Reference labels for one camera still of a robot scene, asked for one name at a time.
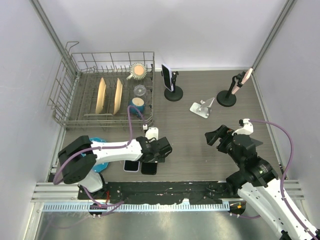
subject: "silver phone holder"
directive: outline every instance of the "silver phone holder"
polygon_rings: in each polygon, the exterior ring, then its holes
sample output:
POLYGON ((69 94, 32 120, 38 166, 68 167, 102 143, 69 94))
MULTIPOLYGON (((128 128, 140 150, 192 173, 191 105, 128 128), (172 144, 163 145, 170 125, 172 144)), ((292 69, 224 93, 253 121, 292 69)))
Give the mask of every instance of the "silver phone holder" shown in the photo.
POLYGON ((210 98, 206 101, 200 101, 201 104, 194 102, 190 107, 190 111, 207 119, 211 113, 211 106, 215 98, 210 98))

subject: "cable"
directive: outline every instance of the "cable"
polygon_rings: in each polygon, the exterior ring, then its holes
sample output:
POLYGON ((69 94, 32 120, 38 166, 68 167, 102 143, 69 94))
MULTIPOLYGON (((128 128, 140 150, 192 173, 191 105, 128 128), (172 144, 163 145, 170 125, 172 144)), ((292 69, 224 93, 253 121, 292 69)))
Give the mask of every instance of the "cable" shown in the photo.
POLYGON ((86 193, 86 194, 88 195, 88 197, 90 198, 90 200, 91 200, 92 202, 94 202, 95 204, 97 204, 99 208, 108 208, 108 207, 113 207, 113 206, 117 206, 118 204, 123 204, 123 203, 124 203, 124 201, 120 201, 120 202, 115 203, 115 204, 103 204, 103 203, 100 203, 100 202, 96 201, 96 200, 92 197, 92 195, 90 194, 90 192, 88 191, 88 189, 87 189, 86 187, 84 187, 84 186, 82 186, 82 187, 83 187, 85 193, 86 193))
POLYGON ((110 193, 109 191, 106 191, 106 200, 105 200, 105 204, 108 203, 108 200, 110 199, 110 193))
POLYGON ((223 190, 223 191, 216 191, 216 190, 213 189, 214 193, 216 193, 216 194, 222 194, 222 193, 224 193, 224 192, 227 191, 227 190, 228 190, 228 188, 226 188, 226 189, 223 190))
POLYGON ((238 217, 238 218, 240 218, 240 219, 250 219, 250 220, 252 220, 252 219, 258 219, 258 218, 261 217, 260 215, 257 215, 257 216, 242 216, 242 215, 238 215, 238 214, 235 214, 235 213, 232 213, 232 212, 230 212, 230 214, 231 214, 232 216, 238 217))
MULTIPOLYGON (((54 175, 54 178, 53 178, 53 184, 54 184, 54 185, 58 185, 59 183, 61 183, 61 182, 63 181, 63 178, 60 179, 60 180, 58 180, 59 175, 62 173, 62 171, 63 171, 63 169, 66 167, 66 165, 67 165, 68 163, 70 163, 76 156, 78 156, 78 155, 80 155, 80 154, 83 154, 83 153, 86 153, 86 152, 88 152, 88 151, 93 151, 93 150, 99 150, 99 149, 123 149, 123 148, 126 148, 127 146, 129 146, 129 145, 131 144, 132 140, 133 140, 133 129, 132 129, 132 123, 131 123, 131 117, 130 117, 130 108, 133 108, 133 109, 135 109, 135 110, 137 111, 137 113, 140 115, 140 117, 141 117, 141 119, 142 119, 142 121, 143 121, 143 125, 146 125, 146 124, 147 124, 144 116, 143 116, 142 113, 139 111, 139 109, 136 108, 135 106, 129 105, 129 106, 127 107, 127 115, 128 115, 129 130, 130 130, 130 139, 129 139, 129 141, 128 141, 126 144, 122 145, 122 146, 103 146, 103 147, 97 146, 97 147, 89 147, 89 148, 86 148, 86 149, 83 149, 83 150, 80 150, 80 151, 74 153, 73 155, 71 155, 71 156, 61 165, 60 169, 56 172, 56 174, 54 175)), ((118 202, 118 203, 116 203, 116 204, 109 204, 109 205, 99 203, 99 202, 97 202, 97 201, 92 197, 92 195, 90 194, 90 192, 88 191, 87 188, 83 187, 83 189, 84 189, 85 193, 87 194, 87 196, 88 196, 94 203, 96 203, 96 204, 99 205, 99 208, 108 208, 108 207, 116 206, 114 209, 112 209, 112 210, 110 210, 110 211, 102 214, 102 216, 106 216, 106 215, 112 213, 112 212, 113 212, 114 210, 116 210, 121 204, 124 203, 123 201, 120 201, 120 202, 118 202)))
POLYGON ((318 238, 308 229, 308 227, 304 224, 304 222, 298 217, 298 215, 295 213, 295 211, 292 209, 292 207, 290 206, 288 200, 286 199, 286 196, 285 196, 285 189, 284 189, 284 183, 285 183, 285 178, 286 178, 286 175, 287 175, 287 172, 289 170, 289 167, 291 166, 291 163, 292 163, 292 160, 293 160, 293 157, 294 157, 294 142, 290 136, 290 134, 280 125, 276 124, 276 123, 273 123, 273 122, 270 122, 270 121, 263 121, 263 120, 255 120, 255 119, 250 119, 249 122, 251 123, 263 123, 263 124, 269 124, 269 125, 273 125, 279 129, 281 129, 285 135, 288 137, 289 141, 290 141, 290 157, 289 157, 289 161, 286 165, 286 168, 282 174, 282 178, 281 178, 281 181, 280 181, 280 192, 281 192, 281 196, 282 196, 282 199, 284 201, 284 203, 286 204, 286 206, 288 207, 288 209, 290 210, 290 212, 292 213, 292 215, 295 217, 295 219, 301 224, 301 226, 311 235, 311 237, 314 239, 314 240, 318 240, 318 238))

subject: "black phone stand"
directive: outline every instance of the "black phone stand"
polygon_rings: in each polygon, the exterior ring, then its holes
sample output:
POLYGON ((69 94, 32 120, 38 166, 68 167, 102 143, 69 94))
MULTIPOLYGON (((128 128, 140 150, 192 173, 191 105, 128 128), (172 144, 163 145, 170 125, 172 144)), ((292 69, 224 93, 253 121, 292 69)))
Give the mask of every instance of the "black phone stand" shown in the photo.
POLYGON ((178 71, 172 72, 171 82, 173 85, 173 91, 170 91, 167 88, 164 90, 164 97, 171 102, 179 101, 184 96, 184 91, 181 89, 181 87, 176 86, 177 75, 179 75, 178 71))
POLYGON ((242 73, 239 73, 236 76, 233 76, 232 83, 229 87, 229 90, 223 90, 218 93, 216 96, 217 102, 224 107, 232 107, 237 102, 237 97, 232 94, 232 90, 234 89, 234 86, 236 85, 236 79, 238 80, 237 86, 241 88, 243 86, 242 79, 244 79, 246 72, 243 71, 242 73))

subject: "pink object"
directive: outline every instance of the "pink object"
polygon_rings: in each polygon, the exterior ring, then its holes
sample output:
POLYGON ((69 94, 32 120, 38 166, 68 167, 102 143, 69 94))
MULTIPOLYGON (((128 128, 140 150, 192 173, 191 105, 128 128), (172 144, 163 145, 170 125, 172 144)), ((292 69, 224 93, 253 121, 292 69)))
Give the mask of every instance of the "pink object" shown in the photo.
MULTIPOLYGON (((244 77, 243 77, 243 79, 241 81, 242 84, 245 84, 246 81, 250 78, 250 76, 252 74, 252 71, 253 71, 252 68, 250 68, 248 71, 246 71, 246 73, 245 73, 245 75, 244 75, 244 77)), ((240 89, 240 87, 235 86, 231 93, 234 95, 239 89, 240 89)))

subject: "blue cup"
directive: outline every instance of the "blue cup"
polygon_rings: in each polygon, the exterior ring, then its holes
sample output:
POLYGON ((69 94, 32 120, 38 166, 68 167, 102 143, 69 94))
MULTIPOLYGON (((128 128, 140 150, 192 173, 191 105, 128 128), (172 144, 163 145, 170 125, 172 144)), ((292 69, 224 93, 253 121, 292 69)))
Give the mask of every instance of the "blue cup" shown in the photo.
MULTIPOLYGON (((136 107, 140 111, 140 113, 142 113, 142 114, 145 111, 145 101, 143 99, 141 99, 140 97, 133 98, 130 101, 129 105, 136 107)), ((134 109, 133 107, 130 108, 130 113, 135 114, 135 115, 139 115, 137 110, 134 109)))

